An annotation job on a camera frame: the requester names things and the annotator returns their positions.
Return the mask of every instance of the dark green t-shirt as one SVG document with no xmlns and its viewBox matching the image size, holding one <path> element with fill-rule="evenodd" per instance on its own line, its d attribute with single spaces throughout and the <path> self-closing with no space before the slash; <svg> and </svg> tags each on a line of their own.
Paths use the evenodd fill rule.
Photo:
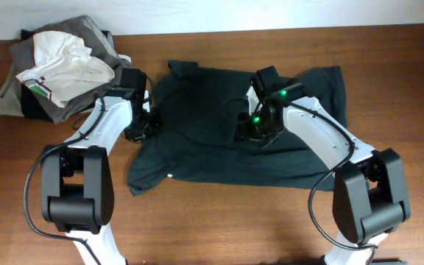
<svg viewBox="0 0 424 265">
<path fill-rule="evenodd" d="M 264 148 L 233 141 L 236 125 L 225 121 L 222 106 L 246 94 L 252 73 L 176 60 L 169 62 L 169 68 L 172 74 L 153 89 L 164 129 L 143 142 L 130 165 L 127 182 L 132 194 L 142 194 L 168 174 L 194 182 L 311 188 L 328 170 L 302 140 L 286 130 Z M 310 88 L 327 112 L 347 126 L 340 67 L 313 68 L 295 81 Z M 238 101 L 226 108 L 230 120 L 247 111 L 248 106 Z M 333 179 L 319 189 L 332 190 Z"/>
</svg>

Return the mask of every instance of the wooden table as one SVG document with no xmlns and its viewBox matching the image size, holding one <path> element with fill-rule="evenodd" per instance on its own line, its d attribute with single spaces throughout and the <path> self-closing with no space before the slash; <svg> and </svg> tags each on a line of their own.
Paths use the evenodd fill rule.
<svg viewBox="0 0 424 265">
<path fill-rule="evenodd" d="M 154 81 L 168 74 L 168 59 L 244 71 L 274 65 L 284 76 L 340 65 L 350 131 L 377 149 L 392 147 L 405 165 L 412 216 L 376 258 L 424 264 L 424 25 L 119 36 L 115 42 Z M 0 42 L 0 86 L 11 43 Z M 22 208 L 29 166 L 46 144 L 73 133 L 74 119 L 53 125 L 0 116 L 0 264 L 82 264 L 72 243 L 36 236 Z M 127 167 L 137 151 L 120 138 L 109 158 L 116 191 L 111 225 L 130 264 L 270 264 L 318 258 L 330 248 L 308 217 L 307 190 L 166 179 L 133 197 Z M 29 206 L 36 225 L 54 232 L 40 214 L 40 171 Z M 315 211 L 335 236 L 331 194 L 317 194 Z"/>
</svg>

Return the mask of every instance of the white cloth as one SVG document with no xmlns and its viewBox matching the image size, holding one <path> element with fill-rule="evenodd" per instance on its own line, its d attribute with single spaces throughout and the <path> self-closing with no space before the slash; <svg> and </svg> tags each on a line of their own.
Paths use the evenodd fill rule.
<svg viewBox="0 0 424 265">
<path fill-rule="evenodd" d="M 46 96 L 58 107 L 70 99 L 114 78 L 114 71 L 102 60 L 90 56 L 82 38 L 47 31 L 34 35 L 35 67 L 16 77 L 28 88 Z"/>
</svg>

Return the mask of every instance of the white wall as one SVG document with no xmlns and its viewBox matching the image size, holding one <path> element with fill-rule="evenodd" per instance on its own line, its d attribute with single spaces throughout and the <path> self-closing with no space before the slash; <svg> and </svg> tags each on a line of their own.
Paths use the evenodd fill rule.
<svg viewBox="0 0 424 265">
<path fill-rule="evenodd" d="M 424 0 L 0 0 L 0 40 L 82 14 L 114 35 L 221 32 L 424 23 Z"/>
</svg>

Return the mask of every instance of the pile of clothes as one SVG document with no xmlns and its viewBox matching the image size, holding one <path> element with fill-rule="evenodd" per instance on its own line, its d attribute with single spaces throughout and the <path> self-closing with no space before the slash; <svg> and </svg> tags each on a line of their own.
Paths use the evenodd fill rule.
<svg viewBox="0 0 424 265">
<path fill-rule="evenodd" d="M 112 34 L 86 15 L 34 31 L 10 47 L 13 64 L 0 89 L 0 115 L 55 124 L 89 110 L 93 95 L 118 85 L 130 58 L 117 54 Z"/>
</svg>

